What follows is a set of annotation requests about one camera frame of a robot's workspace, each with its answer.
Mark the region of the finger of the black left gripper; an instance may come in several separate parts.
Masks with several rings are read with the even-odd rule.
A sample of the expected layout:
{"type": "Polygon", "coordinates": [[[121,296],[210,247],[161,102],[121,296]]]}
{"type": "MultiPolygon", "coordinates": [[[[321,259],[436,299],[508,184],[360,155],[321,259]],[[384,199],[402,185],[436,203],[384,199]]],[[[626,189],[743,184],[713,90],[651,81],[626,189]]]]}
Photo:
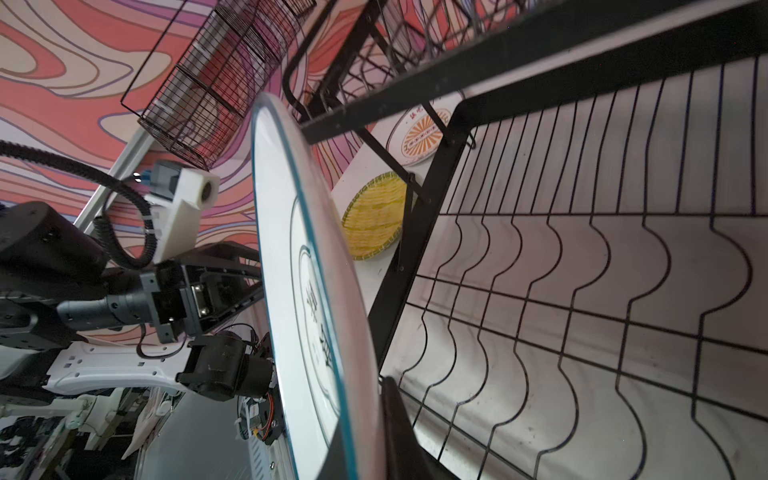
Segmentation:
{"type": "Polygon", "coordinates": [[[257,250],[226,241],[203,245],[173,258],[173,280],[209,282],[224,278],[262,280],[257,250]]]}
{"type": "Polygon", "coordinates": [[[218,332],[225,327],[240,328],[245,324],[261,333],[260,316],[264,304],[264,287],[261,282],[253,284],[227,284],[210,289],[209,312],[200,315],[200,325],[204,334],[218,332]]]}

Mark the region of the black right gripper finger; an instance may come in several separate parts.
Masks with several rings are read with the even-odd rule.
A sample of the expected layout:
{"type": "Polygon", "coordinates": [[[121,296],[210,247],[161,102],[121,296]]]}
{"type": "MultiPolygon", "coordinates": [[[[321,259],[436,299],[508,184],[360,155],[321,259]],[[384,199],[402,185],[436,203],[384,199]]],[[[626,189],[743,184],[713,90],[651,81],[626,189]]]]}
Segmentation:
{"type": "Polygon", "coordinates": [[[458,477],[421,447],[416,439],[400,390],[391,377],[381,381],[388,479],[443,479],[458,477]]]}

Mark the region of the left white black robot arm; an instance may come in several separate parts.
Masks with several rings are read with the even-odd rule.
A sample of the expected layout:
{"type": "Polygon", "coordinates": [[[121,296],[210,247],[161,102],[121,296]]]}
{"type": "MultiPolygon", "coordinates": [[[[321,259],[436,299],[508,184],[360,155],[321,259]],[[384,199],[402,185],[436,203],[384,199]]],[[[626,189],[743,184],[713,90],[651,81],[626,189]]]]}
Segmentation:
{"type": "Polygon", "coordinates": [[[1,210],[1,398],[48,405],[119,387],[164,387],[216,401],[275,397],[267,339],[235,332],[262,300],[259,253],[233,242],[198,245],[219,179],[160,161],[142,195],[89,165],[13,142],[5,157],[70,173],[138,211],[144,246],[120,244],[106,213],[86,234],[42,201],[1,210]]]}

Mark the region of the black metal dish rack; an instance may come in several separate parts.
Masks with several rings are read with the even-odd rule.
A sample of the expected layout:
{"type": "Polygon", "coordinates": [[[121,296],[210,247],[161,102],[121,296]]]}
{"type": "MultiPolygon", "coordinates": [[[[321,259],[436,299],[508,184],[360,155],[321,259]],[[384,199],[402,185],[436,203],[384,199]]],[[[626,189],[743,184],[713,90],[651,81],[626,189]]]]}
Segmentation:
{"type": "Polygon", "coordinates": [[[308,139],[364,140],[344,202],[437,151],[358,274],[379,376],[458,479],[767,475],[767,5],[330,1],[308,139]]]}

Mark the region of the white plate with clover emblem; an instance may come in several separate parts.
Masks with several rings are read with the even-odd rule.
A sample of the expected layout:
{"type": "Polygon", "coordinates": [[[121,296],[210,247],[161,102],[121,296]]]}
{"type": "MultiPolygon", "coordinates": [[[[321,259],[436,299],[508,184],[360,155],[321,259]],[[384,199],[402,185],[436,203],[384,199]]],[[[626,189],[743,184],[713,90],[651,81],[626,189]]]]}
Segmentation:
{"type": "Polygon", "coordinates": [[[296,475],[383,479],[383,409],[365,304],[331,192],[275,95],[252,110],[259,254],[296,475]]]}

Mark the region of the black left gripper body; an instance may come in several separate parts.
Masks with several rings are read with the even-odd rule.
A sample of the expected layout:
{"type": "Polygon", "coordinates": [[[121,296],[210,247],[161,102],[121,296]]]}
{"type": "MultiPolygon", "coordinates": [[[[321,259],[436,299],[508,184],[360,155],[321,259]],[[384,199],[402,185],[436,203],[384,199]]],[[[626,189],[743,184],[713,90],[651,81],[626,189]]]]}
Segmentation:
{"type": "Polygon", "coordinates": [[[78,332],[150,327],[162,344],[175,343],[184,334],[187,311],[173,269],[110,268],[102,283],[105,295],[99,299],[58,304],[56,312],[66,326],[78,332]]]}

